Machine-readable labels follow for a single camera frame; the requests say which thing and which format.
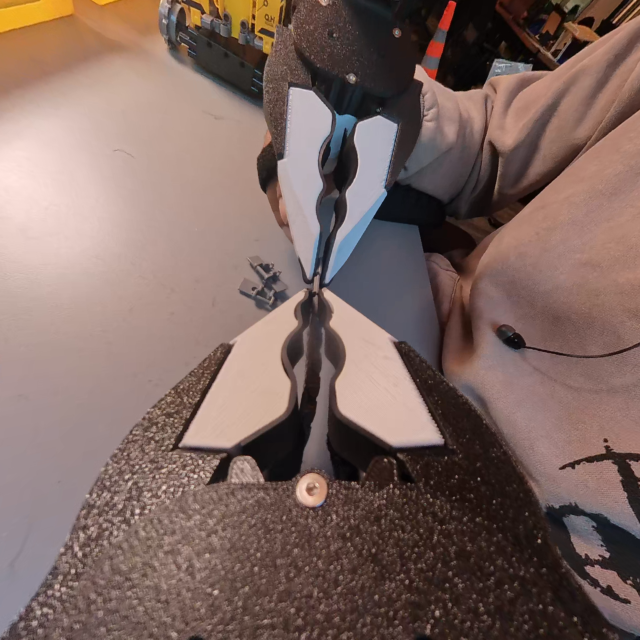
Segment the grey desk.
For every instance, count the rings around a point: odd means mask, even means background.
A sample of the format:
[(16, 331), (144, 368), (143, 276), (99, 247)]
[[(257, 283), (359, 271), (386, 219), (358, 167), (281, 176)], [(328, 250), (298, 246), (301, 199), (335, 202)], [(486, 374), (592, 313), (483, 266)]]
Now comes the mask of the grey desk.
[(156, 1), (1, 34), (1, 630), (137, 421), (303, 288), (255, 170), (262, 108), (173, 56)]

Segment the orange traffic cone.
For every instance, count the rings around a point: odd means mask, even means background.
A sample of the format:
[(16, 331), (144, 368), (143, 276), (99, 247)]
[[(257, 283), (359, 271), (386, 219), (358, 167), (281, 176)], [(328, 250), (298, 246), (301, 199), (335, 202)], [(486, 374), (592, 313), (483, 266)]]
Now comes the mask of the orange traffic cone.
[(447, 32), (451, 26), (456, 9), (455, 1), (448, 1), (443, 15), (438, 23), (436, 32), (429, 42), (421, 66), (431, 79), (436, 79), (438, 66), (444, 52)]

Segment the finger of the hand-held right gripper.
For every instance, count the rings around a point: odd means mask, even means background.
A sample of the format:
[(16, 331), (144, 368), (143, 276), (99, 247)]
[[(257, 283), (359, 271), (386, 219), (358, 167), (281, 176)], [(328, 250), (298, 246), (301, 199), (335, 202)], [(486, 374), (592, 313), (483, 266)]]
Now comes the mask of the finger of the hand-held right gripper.
[(397, 130), (395, 122), (376, 115), (358, 121), (348, 136), (341, 156), (345, 181), (324, 256), (324, 285), (348, 260), (387, 195)]
[(321, 161), (334, 129), (335, 113), (324, 96), (315, 88), (289, 88), (278, 182), (306, 280), (313, 279), (316, 273), (321, 234), (317, 211), (325, 187)]

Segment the beige printed hoodie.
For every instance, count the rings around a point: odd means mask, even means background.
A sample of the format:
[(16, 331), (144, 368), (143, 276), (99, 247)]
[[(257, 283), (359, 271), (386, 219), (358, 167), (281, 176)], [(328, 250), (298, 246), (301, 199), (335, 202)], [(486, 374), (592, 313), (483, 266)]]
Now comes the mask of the beige printed hoodie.
[(639, 635), (639, 137), (608, 134), (455, 271), (428, 255), (444, 373), (508, 444), (579, 585)]

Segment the person's right hand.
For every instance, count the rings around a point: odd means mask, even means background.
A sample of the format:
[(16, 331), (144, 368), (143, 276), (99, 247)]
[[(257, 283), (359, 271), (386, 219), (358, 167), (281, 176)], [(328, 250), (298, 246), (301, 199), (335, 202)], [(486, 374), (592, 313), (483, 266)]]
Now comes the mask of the person's right hand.
[(278, 182), (277, 158), (271, 142), (271, 134), (267, 130), (263, 148), (257, 158), (257, 174), (261, 190), (266, 194), (269, 205), (278, 226), (292, 242), (291, 230), (287, 219), (286, 206)]

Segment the yellow divided parts bin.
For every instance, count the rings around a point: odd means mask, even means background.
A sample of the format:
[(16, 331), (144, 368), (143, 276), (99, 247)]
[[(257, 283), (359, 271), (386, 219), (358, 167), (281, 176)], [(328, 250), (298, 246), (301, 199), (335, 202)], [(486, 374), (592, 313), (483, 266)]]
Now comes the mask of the yellow divided parts bin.
[(1, 1), (1, 33), (74, 13), (73, 1)]

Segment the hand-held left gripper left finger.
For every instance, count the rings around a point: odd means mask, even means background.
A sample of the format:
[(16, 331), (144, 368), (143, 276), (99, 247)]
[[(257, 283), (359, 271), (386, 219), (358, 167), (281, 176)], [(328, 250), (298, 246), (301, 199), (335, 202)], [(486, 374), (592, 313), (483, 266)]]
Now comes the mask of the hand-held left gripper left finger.
[(304, 353), (309, 294), (298, 292), (223, 345), (223, 363), (178, 448), (251, 456), (266, 476), (297, 475), (307, 435), (294, 367)]

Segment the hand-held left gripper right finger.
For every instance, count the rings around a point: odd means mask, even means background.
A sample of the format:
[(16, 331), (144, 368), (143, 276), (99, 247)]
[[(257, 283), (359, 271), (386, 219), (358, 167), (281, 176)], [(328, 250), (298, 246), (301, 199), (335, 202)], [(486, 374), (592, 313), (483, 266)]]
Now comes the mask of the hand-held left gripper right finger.
[(377, 456), (443, 446), (396, 339), (327, 289), (320, 291), (320, 318), (324, 352), (334, 368), (331, 451), (365, 472)]

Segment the person's right forearm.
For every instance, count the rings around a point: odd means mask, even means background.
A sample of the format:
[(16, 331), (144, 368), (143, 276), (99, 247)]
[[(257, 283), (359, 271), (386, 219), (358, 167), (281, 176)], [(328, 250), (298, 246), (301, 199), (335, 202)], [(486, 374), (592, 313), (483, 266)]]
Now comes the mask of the person's right forearm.
[(377, 219), (439, 226), (550, 188), (549, 214), (639, 227), (639, 19), (549, 72), (453, 92), (425, 73), (422, 128)]

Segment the yellow toy robot vehicle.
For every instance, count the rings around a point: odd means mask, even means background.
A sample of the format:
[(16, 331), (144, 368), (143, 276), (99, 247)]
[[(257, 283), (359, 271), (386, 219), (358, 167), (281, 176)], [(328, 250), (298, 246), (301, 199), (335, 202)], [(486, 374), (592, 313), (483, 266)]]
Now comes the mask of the yellow toy robot vehicle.
[(262, 100), (276, 27), (291, 21), (292, 1), (160, 1), (167, 46), (242, 93)]

